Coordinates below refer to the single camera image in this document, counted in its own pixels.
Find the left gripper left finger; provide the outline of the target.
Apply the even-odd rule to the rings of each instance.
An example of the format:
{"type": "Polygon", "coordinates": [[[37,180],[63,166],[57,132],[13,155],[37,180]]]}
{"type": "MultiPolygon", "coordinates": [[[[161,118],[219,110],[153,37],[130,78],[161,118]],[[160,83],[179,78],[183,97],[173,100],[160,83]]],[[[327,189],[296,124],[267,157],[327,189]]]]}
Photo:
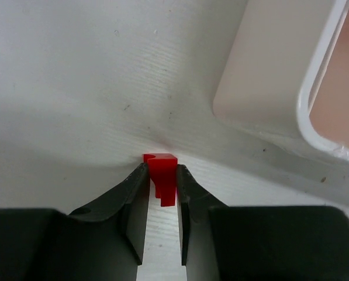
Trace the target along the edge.
{"type": "Polygon", "coordinates": [[[149,195],[148,165],[141,163],[118,185],[69,214],[71,280],[136,280],[149,195]]]}

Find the red notched lego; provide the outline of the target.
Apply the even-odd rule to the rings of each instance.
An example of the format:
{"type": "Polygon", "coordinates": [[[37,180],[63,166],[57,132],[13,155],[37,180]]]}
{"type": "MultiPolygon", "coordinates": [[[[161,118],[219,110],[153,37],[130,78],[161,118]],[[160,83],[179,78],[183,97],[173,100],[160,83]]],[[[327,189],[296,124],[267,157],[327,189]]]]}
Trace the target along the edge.
{"type": "Polygon", "coordinates": [[[155,185],[155,197],[160,199],[160,206],[174,206],[178,159],[169,153],[145,153],[143,162],[148,165],[150,179],[155,185]]]}

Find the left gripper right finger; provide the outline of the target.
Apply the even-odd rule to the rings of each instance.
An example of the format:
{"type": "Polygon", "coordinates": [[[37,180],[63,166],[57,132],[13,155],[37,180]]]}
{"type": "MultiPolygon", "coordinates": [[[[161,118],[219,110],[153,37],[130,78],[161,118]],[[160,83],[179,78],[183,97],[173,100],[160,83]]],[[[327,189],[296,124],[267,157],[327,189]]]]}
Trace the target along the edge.
{"type": "Polygon", "coordinates": [[[188,280],[219,280],[209,209],[221,202],[185,165],[177,166],[177,209],[181,263],[188,280]]]}

